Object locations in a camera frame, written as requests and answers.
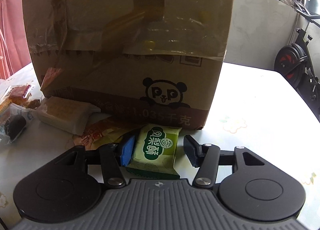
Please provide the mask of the black exercise bike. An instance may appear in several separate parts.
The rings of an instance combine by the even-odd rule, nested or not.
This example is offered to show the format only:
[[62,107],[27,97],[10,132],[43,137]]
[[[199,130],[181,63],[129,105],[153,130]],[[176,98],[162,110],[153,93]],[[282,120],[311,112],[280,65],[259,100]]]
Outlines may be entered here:
[[319,119],[319,78],[315,75],[308,49],[313,37],[306,33],[307,29],[297,28],[296,40],[278,51],[274,71],[285,78]]

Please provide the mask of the clear red jerky packet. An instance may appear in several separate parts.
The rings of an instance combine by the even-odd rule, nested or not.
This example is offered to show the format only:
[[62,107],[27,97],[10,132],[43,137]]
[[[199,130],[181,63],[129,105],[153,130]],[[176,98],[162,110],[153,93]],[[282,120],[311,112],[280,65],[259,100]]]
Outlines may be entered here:
[[41,105],[41,99],[30,99],[31,84],[10,86],[1,98],[1,111],[5,110],[10,104],[16,104],[24,108],[35,110]]

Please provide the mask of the beige cracker packet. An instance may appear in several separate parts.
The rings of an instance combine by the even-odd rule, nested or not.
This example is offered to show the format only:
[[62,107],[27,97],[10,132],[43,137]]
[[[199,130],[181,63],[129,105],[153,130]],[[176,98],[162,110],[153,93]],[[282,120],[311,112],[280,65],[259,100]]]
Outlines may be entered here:
[[43,123],[79,136],[83,134],[89,116],[100,112],[100,108],[90,103],[59,97],[44,99],[35,111]]

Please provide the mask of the blue white cookie packet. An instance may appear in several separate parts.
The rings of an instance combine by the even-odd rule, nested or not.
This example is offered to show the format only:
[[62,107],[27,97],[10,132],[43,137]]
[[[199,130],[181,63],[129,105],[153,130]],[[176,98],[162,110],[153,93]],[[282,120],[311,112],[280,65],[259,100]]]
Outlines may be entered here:
[[33,118],[31,109],[10,104],[1,112],[1,145],[13,143],[29,126]]

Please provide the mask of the brown cardboard box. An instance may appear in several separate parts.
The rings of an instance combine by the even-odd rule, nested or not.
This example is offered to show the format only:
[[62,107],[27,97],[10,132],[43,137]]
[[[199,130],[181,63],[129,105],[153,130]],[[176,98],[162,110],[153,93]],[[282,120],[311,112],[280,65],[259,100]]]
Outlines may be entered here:
[[41,91],[165,126],[204,127],[233,0],[22,0]]

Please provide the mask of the green pineapple cake pack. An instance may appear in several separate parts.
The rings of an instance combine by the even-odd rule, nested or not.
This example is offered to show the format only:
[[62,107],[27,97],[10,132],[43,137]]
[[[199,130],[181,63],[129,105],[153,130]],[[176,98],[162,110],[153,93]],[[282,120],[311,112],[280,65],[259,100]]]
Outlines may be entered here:
[[144,126],[126,170],[148,179],[179,179],[174,163],[180,131],[180,127]]

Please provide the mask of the dark red yellow sachet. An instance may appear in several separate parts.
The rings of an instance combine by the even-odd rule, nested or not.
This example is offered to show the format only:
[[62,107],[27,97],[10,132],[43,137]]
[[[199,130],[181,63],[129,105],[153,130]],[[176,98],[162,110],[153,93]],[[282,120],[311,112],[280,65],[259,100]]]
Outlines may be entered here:
[[123,136],[137,126],[114,118],[105,118],[86,126],[81,136],[72,137],[74,145],[82,145],[86,150],[96,150],[101,145],[120,143]]

